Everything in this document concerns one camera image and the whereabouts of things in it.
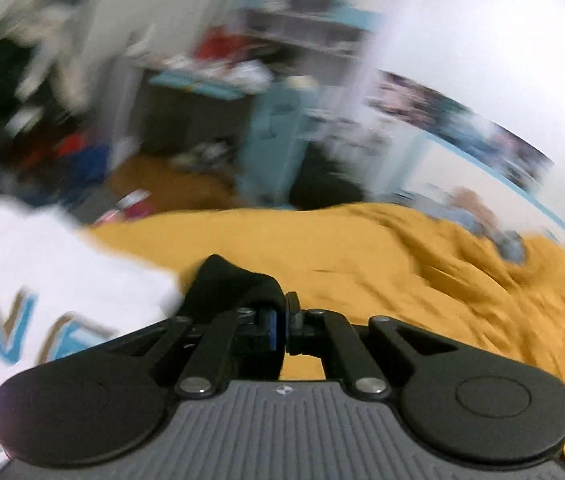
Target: red object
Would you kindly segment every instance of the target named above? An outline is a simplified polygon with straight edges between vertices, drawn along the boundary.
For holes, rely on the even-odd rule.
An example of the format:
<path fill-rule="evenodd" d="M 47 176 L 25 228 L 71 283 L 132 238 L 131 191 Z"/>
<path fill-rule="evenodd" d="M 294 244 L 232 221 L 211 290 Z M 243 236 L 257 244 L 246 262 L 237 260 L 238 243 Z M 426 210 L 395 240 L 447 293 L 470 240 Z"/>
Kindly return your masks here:
<path fill-rule="evenodd" d="M 118 202 L 118 207 L 122 209 L 127 220 L 139 220 L 156 213 L 156 208 L 149 202 L 149 195 L 147 191 L 138 189 Z"/>
<path fill-rule="evenodd" d="M 243 47 L 242 36 L 227 34 L 225 27 L 212 27 L 194 52 L 194 57 L 204 61 L 230 59 Z"/>
<path fill-rule="evenodd" d="M 85 134 L 77 132 L 65 137 L 56 146 L 55 152 L 56 156 L 63 157 L 73 155 L 74 153 L 80 153 L 85 148 L 88 147 L 88 142 L 85 139 Z"/>
<path fill-rule="evenodd" d="M 102 215 L 94 225 L 105 225 L 105 224 L 117 224 L 120 222 L 124 222 L 125 216 L 118 211 L 117 209 L 112 209 L 111 211 L 107 211 L 104 215 Z"/>
<path fill-rule="evenodd" d="M 51 158 L 51 150 L 45 148 L 37 148 L 31 150 L 20 163 L 20 168 L 25 171 L 36 168 L 45 160 Z"/>

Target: bed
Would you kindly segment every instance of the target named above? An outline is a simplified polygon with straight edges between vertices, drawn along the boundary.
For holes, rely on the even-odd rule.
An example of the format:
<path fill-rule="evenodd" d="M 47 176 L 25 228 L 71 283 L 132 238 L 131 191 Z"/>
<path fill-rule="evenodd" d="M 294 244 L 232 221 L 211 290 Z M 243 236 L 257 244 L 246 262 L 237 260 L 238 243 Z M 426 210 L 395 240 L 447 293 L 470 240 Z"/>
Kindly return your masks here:
<path fill-rule="evenodd" d="M 304 308 L 358 324 L 377 314 L 538 366 L 565 382 L 565 248 L 523 237 L 526 261 L 502 260 L 487 238 L 398 205 L 317 211 L 179 212 L 107 225 L 115 250 L 172 269 L 186 288 L 217 253 L 296 290 Z M 289 357 L 283 378 L 322 377 L 320 362 Z"/>

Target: clutter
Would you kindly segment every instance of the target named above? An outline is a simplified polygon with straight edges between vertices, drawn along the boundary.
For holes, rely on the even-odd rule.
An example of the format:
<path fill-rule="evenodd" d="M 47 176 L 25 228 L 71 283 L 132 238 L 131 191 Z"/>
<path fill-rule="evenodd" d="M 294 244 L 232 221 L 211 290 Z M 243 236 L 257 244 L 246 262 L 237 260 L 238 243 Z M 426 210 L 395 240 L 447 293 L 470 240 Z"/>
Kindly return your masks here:
<path fill-rule="evenodd" d="M 171 159 L 171 165 L 176 170 L 204 173 L 229 167 L 233 150 L 226 140 L 201 142 L 192 150 L 176 155 Z"/>
<path fill-rule="evenodd" d="M 119 222 L 124 222 L 125 216 L 123 213 L 118 211 L 117 209 L 110 209 L 104 215 L 102 215 L 94 225 L 105 225 L 105 224 L 117 224 Z"/>
<path fill-rule="evenodd" d="M 310 75 L 292 75 L 286 79 L 287 86 L 294 90 L 317 91 L 320 83 Z"/>
<path fill-rule="evenodd" d="M 260 60 L 275 75 L 293 75 L 297 70 L 297 49 L 289 45 L 274 41 L 253 43 L 249 45 L 249 56 Z"/>
<path fill-rule="evenodd" d="M 338 41 L 331 49 L 335 52 L 342 52 L 345 54 L 353 54 L 356 50 L 357 43 L 355 41 Z"/>
<path fill-rule="evenodd" d="M 150 44 L 156 35 L 156 24 L 152 23 L 147 27 L 142 37 L 138 38 L 136 34 L 132 34 L 130 46 L 125 51 L 125 56 L 139 57 L 150 52 Z"/>
<path fill-rule="evenodd" d="M 223 75 L 229 73 L 229 67 L 224 61 L 214 61 L 202 65 L 198 73 L 201 77 L 206 79 L 221 78 Z"/>
<path fill-rule="evenodd" d="M 238 63 L 225 81 L 245 89 L 249 94 L 259 94 L 271 86 L 274 76 L 261 61 L 254 59 Z"/>
<path fill-rule="evenodd" d="M 106 178 L 109 147 L 86 145 L 61 160 L 69 165 L 70 176 L 77 186 L 96 186 Z"/>
<path fill-rule="evenodd" d="M 243 53 L 242 36 L 229 34 L 225 27 L 212 27 L 194 52 L 194 58 L 203 61 L 230 60 L 235 62 Z"/>
<path fill-rule="evenodd" d="M 85 199 L 86 189 L 73 183 L 63 165 L 42 166 L 36 175 L 16 174 L 0 165 L 0 195 L 15 197 L 31 207 L 57 203 L 71 208 Z"/>
<path fill-rule="evenodd" d="M 140 220 L 152 216 L 156 208 L 150 203 L 151 193 L 144 189 L 135 190 L 118 202 L 118 207 L 122 210 L 127 220 Z"/>
<path fill-rule="evenodd" d="M 88 144 L 85 135 L 81 132 L 71 134 L 60 141 L 55 151 L 57 156 L 69 156 L 80 153 L 87 148 Z"/>
<path fill-rule="evenodd" d="M 88 104 L 70 18 L 50 0 L 0 6 L 0 173 L 14 174 L 15 189 L 28 186 L 40 205 L 70 192 L 71 163 L 54 149 L 75 133 Z M 71 194 L 73 203 L 79 193 Z"/>
<path fill-rule="evenodd" d="M 177 54 L 176 56 L 165 59 L 164 65 L 171 70 L 197 70 L 198 62 L 191 57 Z"/>
<path fill-rule="evenodd" d="M 478 193 L 466 187 L 454 190 L 449 205 L 466 209 L 472 213 L 482 225 L 485 234 L 489 235 L 498 231 L 498 218 L 482 201 Z"/>
<path fill-rule="evenodd" d="M 339 119 L 338 112 L 344 103 L 346 88 L 343 86 L 322 86 L 320 98 L 315 108 L 309 108 L 307 115 L 317 121 L 327 123 Z M 317 138 L 321 139 L 324 132 L 317 132 Z"/>

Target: floor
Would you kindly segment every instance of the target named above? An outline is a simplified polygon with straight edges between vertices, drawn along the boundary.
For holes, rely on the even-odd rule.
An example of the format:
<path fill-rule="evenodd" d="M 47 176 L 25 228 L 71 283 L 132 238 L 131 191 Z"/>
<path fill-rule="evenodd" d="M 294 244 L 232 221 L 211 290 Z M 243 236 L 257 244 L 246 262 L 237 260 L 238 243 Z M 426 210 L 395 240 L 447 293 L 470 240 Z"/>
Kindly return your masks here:
<path fill-rule="evenodd" d="M 168 159 L 149 155 L 131 157 L 108 177 L 106 187 L 120 197 L 145 189 L 159 212 L 241 206 L 227 179 L 214 174 L 181 173 L 169 165 Z"/>

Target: circular pad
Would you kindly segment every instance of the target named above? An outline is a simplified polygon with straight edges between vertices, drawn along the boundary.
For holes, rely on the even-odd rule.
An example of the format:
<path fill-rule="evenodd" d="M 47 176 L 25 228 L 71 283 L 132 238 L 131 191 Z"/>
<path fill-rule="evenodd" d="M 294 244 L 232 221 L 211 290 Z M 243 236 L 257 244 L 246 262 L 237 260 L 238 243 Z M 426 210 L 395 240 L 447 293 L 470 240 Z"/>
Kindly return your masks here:
<path fill-rule="evenodd" d="M 142 443 L 165 415 L 165 395 L 116 354 L 68 358 L 18 374 L 0 387 L 0 444 L 47 467 L 110 460 Z"/>
<path fill-rule="evenodd" d="M 476 349 L 423 358 L 399 403 L 418 437 L 466 462 L 548 459 L 565 442 L 565 385 Z"/>
<path fill-rule="evenodd" d="M 516 416 L 531 402 L 531 394 L 522 384 L 503 377 L 468 379 L 457 388 L 456 397 L 470 412 L 491 418 Z"/>

